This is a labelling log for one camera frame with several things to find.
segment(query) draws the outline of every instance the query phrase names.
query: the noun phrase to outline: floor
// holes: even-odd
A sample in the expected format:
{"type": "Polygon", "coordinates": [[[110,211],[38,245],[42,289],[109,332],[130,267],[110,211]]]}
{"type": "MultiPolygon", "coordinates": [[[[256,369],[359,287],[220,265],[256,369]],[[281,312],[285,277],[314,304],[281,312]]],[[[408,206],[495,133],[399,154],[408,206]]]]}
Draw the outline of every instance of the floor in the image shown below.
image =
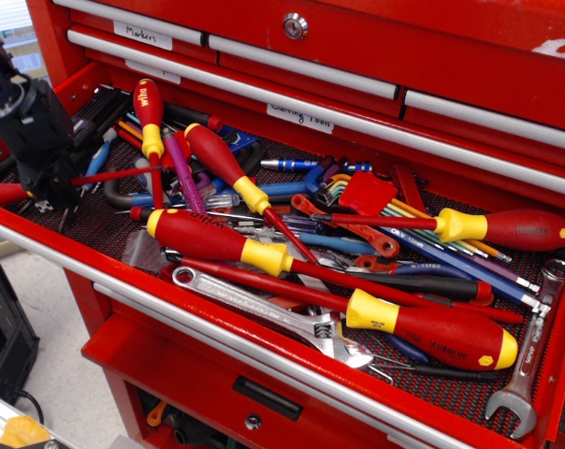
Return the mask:
{"type": "MultiPolygon", "coordinates": [[[[62,269],[26,251],[3,256],[0,263],[40,337],[23,389],[40,403],[45,425],[80,449],[125,447],[119,436],[126,431],[102,369],[80,354],[88,334],[62,269]]],[[[27,399],[15,405],[37,418],[27,399]]]]}

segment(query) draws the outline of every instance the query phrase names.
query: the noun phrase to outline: cable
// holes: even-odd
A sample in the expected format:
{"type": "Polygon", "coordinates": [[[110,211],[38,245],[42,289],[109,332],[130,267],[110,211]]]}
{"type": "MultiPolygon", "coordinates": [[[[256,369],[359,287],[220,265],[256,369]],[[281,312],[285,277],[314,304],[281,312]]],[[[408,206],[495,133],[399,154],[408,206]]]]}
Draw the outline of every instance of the cable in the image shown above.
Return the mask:
{"type": "Polygon", "coordinates": [[[41,411],[41,407],[39,406],[39,402],[37,402],[37,400],[31,396],[29,393],[27,393],[24,390],[21,390],[19,392],[17,392],[17,395],[19,395],[21,398],[27,398],[31,401],[31,403],[33,404],[33,406],[36,408],[37,411],[37,416],[38,416],[38,421],[39,424],[43,426],[43,412],[41,411]]]}

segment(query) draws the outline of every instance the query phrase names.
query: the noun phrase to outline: rubber drawer liner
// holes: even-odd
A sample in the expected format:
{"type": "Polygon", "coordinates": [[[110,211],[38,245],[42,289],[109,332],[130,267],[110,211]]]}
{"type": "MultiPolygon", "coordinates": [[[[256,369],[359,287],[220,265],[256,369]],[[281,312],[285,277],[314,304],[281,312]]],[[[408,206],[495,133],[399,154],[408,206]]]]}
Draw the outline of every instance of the rubber drawer liner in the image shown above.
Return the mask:
{"type": "MultiPolygon", "coordinates": [[[[266,158],[296,158],[302,159],[310,157],[308,153],[290,148],[280,143],[267,139],[261,140],[266,149],[266,158]]],[[[120,138],[116,139],[111,146],[109,159],[104,165],[102,171],[106,171],[109,167],[129,168],[132,162],[138,158],[140,152],[120,138]]],[[[297,173],[280,173],[260,169],[256,174],[258,184],[267,184],[280,181],[300,181],[302,175],[297,173]]],[[[15,173],[10,173],[3,181],[17,181],[15,173]]],[[[140,188],[135,179],[119,180],[119,191],[122,194],[138,192],[140,188]]],[[[437,196],[431,192],[423,192],[422,197],[428,208],[428,213],[436,216],[444,207],[461,210],[467,213],[483,213],[484,210],[478,210],[474,206],[456,202],[451,198],[437,196]]],[[[47,227],[51,230],[58,230],[62,218],[61,212],[49,211],[40,213],[35,207],[29,207],[22,211],[24,203],[12,205],[9,209],[15,213],[20,213],[23,218],[31,220],[39,225],[47,227]]],[[[65,223],[63,234],[79,243],[91,247],[100,253],[104,253],[114,259],[121,260],[126,245],[127,236],[139,231],[141,226],[139,223],[131,221],[127,214],[116,214],[106,201],[102,194],[101,188],[94,194],[87,193],[83,198],[74,219],[69,218],[65,223]]],[[[501,249],[513,258],[510,268],[517,271],[522,277],[529,281],[540,284],[542,275],[540,266],[543,261],[549,258],[545,253],[520,253],[501,249]]],[[[425,261],[425,259],[412,252],[409,249],[402,249],[398,256],[399,259],[413,260],[416,262],[425,261]]],[[[330,285],[331,290],[335,293],[342,292],[335,286],[330,285]]],[[[524,317],[522,325],[504,325],[517,339],[521,345],[525,333],[527,323],[529,321],[529,312],[523,307],[518,307],[514,303],[497,297],[495,307],[505,310],[512,310],[527,313],[524,317]]],[[[356,340],[367,346],[376,355],[383,355],[404,363],[410,363],[411,360],[398,353],[384,339],[384,334],[369,330],[346,329],[346,336],[352,340],[356,340]]],[[[540,366],[539,375],[542,373],[543,365],[540,366]]],[[[382,376],[368,371],[371,375],[378,376],[380,382],[387,382],[382,376]]],[[[494,417],[487,421],[485,419],[485,405],[488,398],[495,392],[503,388],[511,378],[512,370],[503,369],[499,372],[497,380],[494,383],[488,382],[470,382],[445,380],[432,376],[423,376],[412,374],[407,370],[394,369],[387,371],[393,378],[393,385],[396,388],[405,390],[431,404],[445,409],[450,413],[454,413],[460,417],[468,419],[475,424],[492,429],[493,431],[508,436],[510,435],[518,420],[514,414],[508,413],[505,409],[499,409],[494,417]]],[[[536,384],[533,386],[532,395],[535,394],[536,384]]]]}

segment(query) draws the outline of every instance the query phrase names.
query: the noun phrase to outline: combination wrench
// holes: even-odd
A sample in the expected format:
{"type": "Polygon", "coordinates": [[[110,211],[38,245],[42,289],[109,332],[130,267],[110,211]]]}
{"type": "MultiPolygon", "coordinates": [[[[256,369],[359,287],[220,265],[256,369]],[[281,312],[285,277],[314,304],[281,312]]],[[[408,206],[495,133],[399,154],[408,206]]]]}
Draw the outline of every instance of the combination wrench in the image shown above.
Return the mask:
{"type": "Polygon", "coordinates": [[[532,383],[543,356],[559,297],[565,287],[565,262],[547,260],[543,264],[542,274],[543,288],[539,300],[550,309],[533,313],[511,381],[505,388],[495,392],[486,404],[486,419],[490,419],[499,407],[505,407],[519,417],[519,426],[511,434],[514,440],[523,438],[536,427],[537,413],[531,402],[532,383]]]}
{"type": "Polygon", "coordinates": [[[337,312],[307,316],[288,311],[261,297],[199,270],[178,267],[172,272],[172,281],[179,287],[210,297],[229,307],[266,321],[282,332],[299,337],[320,352],[352,368],[363,368],[372,360],[370,352],[359,350],[354,342],[346,341],[338,333],[340,322],[337,312]]]}

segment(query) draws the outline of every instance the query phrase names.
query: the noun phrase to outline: tool chest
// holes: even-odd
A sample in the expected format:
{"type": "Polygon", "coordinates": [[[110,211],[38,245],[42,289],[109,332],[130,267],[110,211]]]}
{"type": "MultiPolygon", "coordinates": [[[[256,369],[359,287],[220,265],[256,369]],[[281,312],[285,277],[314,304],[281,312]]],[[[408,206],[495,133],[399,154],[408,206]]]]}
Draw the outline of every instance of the tool chest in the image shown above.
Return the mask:
{"type": "MultiPolygon", "coordinates": [[[[445,207],[565,216],[565,2],[27,3],[70,115],[97,91],[133,93],[150,78],[168,103],[256,136],[265,159],[368,161],[430,216],[445,207]]],[[[105,170],[138,156],[117,138],[105,170]]],[[[263,168],[252,175],[258,185],[304,180],[263,168]]],[[[138,186],[121,179],[117,189],[138,186]]],[[[389,383],[179,288],[173,265],[125,264],[127,241],[143,228],[114,212],[100,189],[59,233],[62,213],[9,205],[0,207],[0,236],[65,268],[90,333],[82,353],[104,369],[129,436],[144,447],[194,442],[172,425],[186,416],[199,422],[204,447],[235,447],[230,439],[268,448],[565,448],[565,290],[532,387],[537,425],[514,440],[516,415],[501,408],[485,417],[513,367],[492,382],[392,369],[389,383]],[[172,422],[151,427],[160,401],[172,422]]],[[[400,248],[399,258],[429,261],[400,248]]],[[[565,249],[501,250],[513,258],[503,265],[537,285],[546,260],[565,260],[565,249]]],[[[503,325],[521,347],[530,307],[501,295],[489,307],[523,315],[503,325]]],[[[380,332],[343,335],[405,360],[380,332]]]]}

